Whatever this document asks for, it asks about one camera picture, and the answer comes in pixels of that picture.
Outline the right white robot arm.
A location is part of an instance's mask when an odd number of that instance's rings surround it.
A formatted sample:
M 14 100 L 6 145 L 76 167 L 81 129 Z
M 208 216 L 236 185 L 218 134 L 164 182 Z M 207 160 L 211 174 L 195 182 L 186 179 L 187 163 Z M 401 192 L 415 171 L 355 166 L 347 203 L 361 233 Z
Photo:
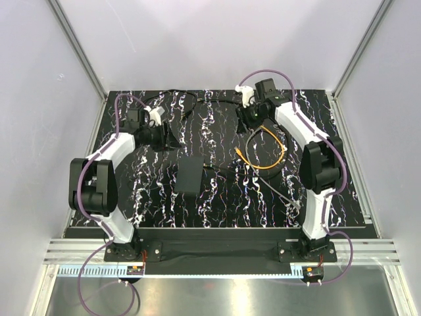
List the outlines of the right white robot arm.
M 256 128 L 264 120 L 272 119 L 289 132 L 302 150 L 299 180 L 307 190 L 307 203 L 298 250 L 304 260 L 313 261 L 328 247 L 332 197 L 347 182 L 343 142 L 319 129 L 305 116 L 294 97 L 291 101 L 283 98 L 272 79 L 262 80 L 254 88 L 237 85 L 235 91 L 241 95 L 237 110 L 241 123 Z

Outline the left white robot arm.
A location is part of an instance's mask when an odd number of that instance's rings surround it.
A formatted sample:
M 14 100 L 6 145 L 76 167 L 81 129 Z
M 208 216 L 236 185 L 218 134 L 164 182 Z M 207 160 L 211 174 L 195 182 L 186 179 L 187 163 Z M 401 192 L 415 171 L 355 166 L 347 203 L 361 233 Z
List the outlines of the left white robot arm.
M 131 153 L 143 146 L 155 152 L 181 147 L 169 124 L 162 120 L 163 107 L 130 109 L 120 130 L 97 151 L 70 163 L 68 204 L 95 221 L 109 237 L 110 249 L 129 261 L 142 252 L 140 237 L 133 224 L 118 208 L 115 170 Z

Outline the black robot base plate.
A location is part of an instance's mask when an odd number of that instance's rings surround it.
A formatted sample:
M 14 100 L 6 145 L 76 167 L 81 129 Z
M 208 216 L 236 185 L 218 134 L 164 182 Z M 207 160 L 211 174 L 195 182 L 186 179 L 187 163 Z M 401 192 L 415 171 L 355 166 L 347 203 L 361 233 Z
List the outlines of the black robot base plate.
M 318 255 L 302 257 L 298 228 L 140 228 L 145 263 L 186 261 L 270 261 L 291 266 L 335 263 L 333 243 Z

